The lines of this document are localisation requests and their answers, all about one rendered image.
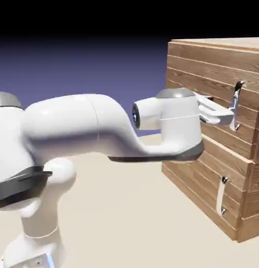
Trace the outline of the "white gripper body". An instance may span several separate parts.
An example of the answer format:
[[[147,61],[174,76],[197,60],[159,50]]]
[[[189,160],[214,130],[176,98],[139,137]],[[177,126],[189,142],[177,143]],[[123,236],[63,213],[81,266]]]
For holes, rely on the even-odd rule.
[[[200,119],[210,125],[229,125],[233,120],[232,110],[225,108],[212,100],[197,96]]]

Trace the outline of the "light wood cabinet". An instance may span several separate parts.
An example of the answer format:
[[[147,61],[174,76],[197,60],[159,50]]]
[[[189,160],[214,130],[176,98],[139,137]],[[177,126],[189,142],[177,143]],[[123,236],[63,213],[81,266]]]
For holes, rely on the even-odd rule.
[[[224,49],[229,48],[229,49],[234,49],[238,51],[249,51],[249,52],[259,53],[259,37],[258,38],[224,38],[224,39],[218,39],[218,38],[217,39],[173,39],[170,42],[172,41],[181,42],[181,43],[198,44],[200,46],[212,46],[212,47],[218,47],[218,48],[224,48]],[[205,96],[213,100],[213,97],[211,95],[205,95]],[[248,160],[251,162],[251,168],[246,179],[246,193],[245,193],[244,205],[242,209],[241,228],[239,231],[238,240],[236,240],[236,242],[239,242],[239,243],[259,236],[259,162],[254,162],[253,160],[250,160],[250,159]]]

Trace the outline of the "wood cabinet door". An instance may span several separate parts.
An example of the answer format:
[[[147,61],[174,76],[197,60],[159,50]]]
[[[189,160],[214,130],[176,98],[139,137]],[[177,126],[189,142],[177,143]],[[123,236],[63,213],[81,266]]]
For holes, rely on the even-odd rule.
[[[237,108],[239,129],[202,125],[202,131],[243,157],[259,162],[259,53],[198,44],[170,42],[167,53],[168,86],[184,86],[211,95],[230,107],[237,82],[244,81]]]
[[[251,162],[211,138],[197,161],[163,162],[162,172],[231,240],[238,240]]]

